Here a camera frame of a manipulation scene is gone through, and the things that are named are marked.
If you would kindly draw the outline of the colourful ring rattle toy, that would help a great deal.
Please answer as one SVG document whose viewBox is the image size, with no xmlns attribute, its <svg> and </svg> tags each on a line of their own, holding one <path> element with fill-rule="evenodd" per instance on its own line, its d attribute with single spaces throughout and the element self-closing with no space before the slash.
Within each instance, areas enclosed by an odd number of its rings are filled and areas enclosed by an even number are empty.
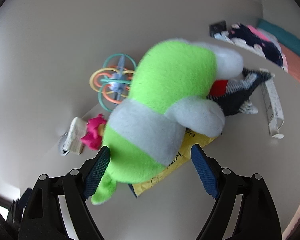
<svg viewBox="0 0 300 240">
<path fill-rule="evenodd" d="M 89 86 L 97 93 L 98 103 L 105 111 L 112 112 L 128 96 L 136 68 L 131 56 L 116 53 L 107 57 L 102 67 L 90 76 Z"/>
</svg>

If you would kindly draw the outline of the black and white knitted sock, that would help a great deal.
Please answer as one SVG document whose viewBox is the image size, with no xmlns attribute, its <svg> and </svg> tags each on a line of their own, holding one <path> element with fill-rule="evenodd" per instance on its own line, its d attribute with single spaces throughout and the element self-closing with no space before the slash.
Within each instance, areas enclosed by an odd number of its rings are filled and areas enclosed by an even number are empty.
<svg viewBox="0 0 300 240">
<path fill-rule="evenodd" d="M 250 96 L 261 84 L 273 78 L 273 74 L 261 70 L 244 68 L 241 80 L 217 80 L 212 85 L 207 96 L 221 107 L 225 116 L 258 113 Z"/>
</svg>

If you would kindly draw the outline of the teal pillow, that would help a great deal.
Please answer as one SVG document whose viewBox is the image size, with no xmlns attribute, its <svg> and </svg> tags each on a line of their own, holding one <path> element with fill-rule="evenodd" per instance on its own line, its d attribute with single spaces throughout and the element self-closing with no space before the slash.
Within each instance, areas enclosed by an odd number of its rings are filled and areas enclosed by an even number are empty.
<svg viewBox="0 0 300 240">
<path fill-rule="evenodd" d="M 278 25 L 259 19 L 257 27 L 273 34 L 277 40 L 300 57 L 300 39 Z"/>
</svg>

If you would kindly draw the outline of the green and white plush toy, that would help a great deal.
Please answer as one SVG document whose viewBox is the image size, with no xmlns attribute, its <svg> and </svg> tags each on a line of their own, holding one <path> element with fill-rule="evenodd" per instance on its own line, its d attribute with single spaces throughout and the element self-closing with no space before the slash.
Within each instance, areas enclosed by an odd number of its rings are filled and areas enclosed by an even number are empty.
<svg viewBox="0 0 300 240">
<path fill-rule="evenodd" d="M 217 137 L 221 107 L 208 99 L 213 83 L 241 74 L 242 55 L 230 48 L 183 39 L 161 41 L 143 55 L 128 96 L 111 112 L 102 144 L 110 162 L 91 202 L 108 201 L 117 184 L 138 184 L 175 158 L 185 131 Z"/>
</svg>

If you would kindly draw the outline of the bed with salmon sheet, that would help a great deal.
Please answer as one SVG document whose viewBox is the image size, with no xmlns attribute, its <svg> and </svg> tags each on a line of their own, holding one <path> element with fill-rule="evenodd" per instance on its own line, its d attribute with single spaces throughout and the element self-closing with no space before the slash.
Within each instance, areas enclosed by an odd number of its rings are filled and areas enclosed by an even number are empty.
<svg viewBox="0 0 300 240">
<path fill-rule="evenodd" d="M 285 70 L 300 83 L 300 56 L 279 43 L 284 58 Z"/>
</svg>

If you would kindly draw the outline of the yellow padded envelope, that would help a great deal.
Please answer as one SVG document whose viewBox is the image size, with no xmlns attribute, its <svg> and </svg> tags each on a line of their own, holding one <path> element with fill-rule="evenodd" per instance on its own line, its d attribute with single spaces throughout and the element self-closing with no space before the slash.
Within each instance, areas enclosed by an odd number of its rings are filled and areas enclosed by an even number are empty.
<svg viewBox="0 0 300 240">
<path fill-rule="evenodd" d="M 187 128 L 182 145 L 172 162 L 163 171 L 152 177 L 150 180 L 138 184 L 129 184 L 130 190 L 132 191 L 134 196 L 138 198 L 145 191 L 154 187 L 157 183 L 161 182 L 173 171 L 181 167 L 181 165 L 188 162 L 191 159 L 191 148 L 193 145 L 199 144 L 200 147 L 205 147 L 215 139 L 216 137 L 207 137 L 206 135 L 196 133 Z"/>
</svg>

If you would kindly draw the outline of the pink flower toy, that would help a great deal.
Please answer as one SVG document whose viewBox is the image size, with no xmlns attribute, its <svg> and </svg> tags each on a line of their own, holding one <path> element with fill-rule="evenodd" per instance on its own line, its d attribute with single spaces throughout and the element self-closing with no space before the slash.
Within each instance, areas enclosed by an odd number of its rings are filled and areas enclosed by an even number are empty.
<svg viewBox="0 0 300 240">
<path fill-rule="evenodd" d="M 107 121 L 101 113 L 89 119 L 87 122 L 87 132 L 85 136 L 81 137 L 81 142 L 91 150 L 98 151 L 102 145 L 106 123 Z"/>
</svg>

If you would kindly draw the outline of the navy patterned clothes pile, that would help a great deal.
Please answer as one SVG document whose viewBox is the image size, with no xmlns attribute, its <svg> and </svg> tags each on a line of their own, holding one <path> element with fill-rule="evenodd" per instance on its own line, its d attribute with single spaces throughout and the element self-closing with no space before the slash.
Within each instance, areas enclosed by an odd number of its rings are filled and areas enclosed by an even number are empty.
<svg viewBox="0 0 300 240">
<path fill-rule="evenodd" d="M 277 38 L 266 31 L 258 30 L 252 25 L 234 23 L 229 29 L 215 34 L 217 40 L 222 40 L 249 50 L 274 64 L 285 72 L 284 58 Z"/>
</svg>

